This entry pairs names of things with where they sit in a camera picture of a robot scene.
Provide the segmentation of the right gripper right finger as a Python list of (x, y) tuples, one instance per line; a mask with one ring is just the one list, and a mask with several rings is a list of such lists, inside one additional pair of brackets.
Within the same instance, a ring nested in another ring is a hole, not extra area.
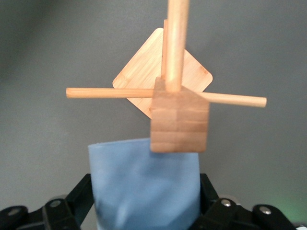
[(220, 198), (208, 176), (200, 174), (201, 214), (193, 230), (295, 230), (296, 226), (276, 207), (255, 205), (251, 211), (229, 198)]

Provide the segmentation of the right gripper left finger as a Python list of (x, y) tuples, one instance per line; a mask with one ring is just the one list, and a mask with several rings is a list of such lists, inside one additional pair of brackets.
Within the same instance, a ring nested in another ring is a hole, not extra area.
[(0, 211), (2, 230), (80, 230), (94, 204), (91, 175), (86, 174), (64, 198), (53, 198), (36, 211), (11, 206)]

